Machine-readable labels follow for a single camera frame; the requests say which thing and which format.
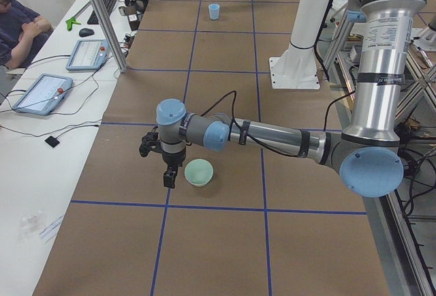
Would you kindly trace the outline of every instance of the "blue cap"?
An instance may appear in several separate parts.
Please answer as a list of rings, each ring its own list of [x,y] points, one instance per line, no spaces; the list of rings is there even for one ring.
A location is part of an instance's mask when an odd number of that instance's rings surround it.
[[[156,108],[156,122],[159,125],[171,125],[180,121],[185,114],[185,105],[180,100],[163,100]]]
[[[400,157],[382,147],[354,151],[339,169],[343,183],[363,197],[381,197],[393,192],[403,180],[403,174]]]
[[[227,124],[215,121],[207,127],[203,137],[203,145],[213,151],[222,151],[227,145],[230,128]]]
[[[367,17],[361,11],[347,11],[348,21],[355,23],[363,23],[367,21]]]

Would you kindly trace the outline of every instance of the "blue and white tablet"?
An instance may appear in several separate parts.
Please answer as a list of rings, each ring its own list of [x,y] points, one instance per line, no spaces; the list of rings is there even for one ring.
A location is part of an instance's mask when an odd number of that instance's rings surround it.
[[[100,69],[108,58],[107,40],[78,40],[66,69],[68,71],[94,71]]]
[[[41,74],[12,109],[20,113],[47,115],[53,111],[73,85],[73,79]]]

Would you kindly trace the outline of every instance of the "white table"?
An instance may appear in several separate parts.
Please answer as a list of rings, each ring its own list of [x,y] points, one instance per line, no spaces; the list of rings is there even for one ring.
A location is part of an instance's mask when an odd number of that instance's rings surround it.
[[[79,30],[88,27],[86,21],[92,7],[76,18],[82,25],[74,25],[72,31],[67,31],[65,20],[87,1],[76,0],[35,60],[71,53],[79,39]],[[110,18],[118,40],[122,41],[124,35],[130,33],[130,28],[126,17],[122,17],[117,10],[120,5],[123,3],[115,6]],[[89,39],[104,39],[99,25],[89,27],[95,30],[95,35]],[[14,89],[29,88],[41,73],[69,76],[74,79],[75,85],[91,74],[68,72],[66,63],[67,58],[59,57],[32,65]],[[37,117],[6,112],[0,113],[0,124],[22,132],[42,134],[69,124],[97,121],[108,105],[118,75],[118,67],[112,58],[95,75],[99,89],[75,115]],[[55,111],[74,112],[94,88],[95,82],[89,79],[72,89]],[[14,104],[18,97],[9,99]],[[5,109],[8,109],[6,101],[0,106],[0,110]],[[45,223],[49,225],[65,213],[97,131],[95,127],[72,130],[59,139],[61,143],[56,148],[52,148],[44,142],[46,137],[23,136],[0,128],[0,295],[32,295],[55,239],[44,243],[38,234],[20,239],[20,219],[42,210]]]

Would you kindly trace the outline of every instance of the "mint green bowl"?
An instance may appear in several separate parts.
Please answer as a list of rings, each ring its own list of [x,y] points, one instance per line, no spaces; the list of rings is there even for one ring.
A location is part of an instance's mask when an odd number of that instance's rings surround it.
[[[201,158],[192,160],[185,167],[185,178],[195,187],[205,186],[212,179],[212,176],[212,164]]]

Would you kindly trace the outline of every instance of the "black mouse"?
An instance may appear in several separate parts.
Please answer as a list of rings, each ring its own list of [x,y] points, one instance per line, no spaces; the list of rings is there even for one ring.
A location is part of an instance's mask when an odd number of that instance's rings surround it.
[[[83,28],[79,31],[80,37],[88,37],[89,35],[93,35],[93,34],[94,34],[94,30],[90,28]]]

